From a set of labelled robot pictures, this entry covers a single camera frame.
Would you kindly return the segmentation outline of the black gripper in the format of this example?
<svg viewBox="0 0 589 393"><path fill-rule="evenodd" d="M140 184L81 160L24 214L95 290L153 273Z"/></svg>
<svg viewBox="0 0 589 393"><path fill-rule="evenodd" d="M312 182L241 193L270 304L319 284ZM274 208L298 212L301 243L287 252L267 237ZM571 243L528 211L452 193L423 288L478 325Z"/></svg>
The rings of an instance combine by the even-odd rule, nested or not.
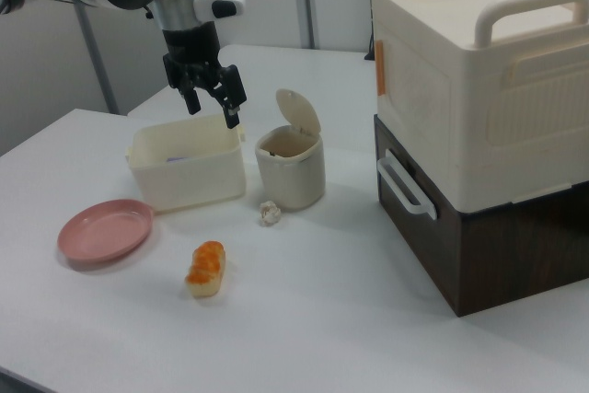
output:
<svg viewBox="0 0 589 393"><path fill-rule="evenodd" d="M201 110L194 86L210 88L209 94L223 110L226 127L237 127L240 106L247 101L247 96L237 67L221 67L218 62L220 43L215 24L164 30L163 36L167 45L163 64L168 85L179 92L188 113L196 114Z"/></svg>

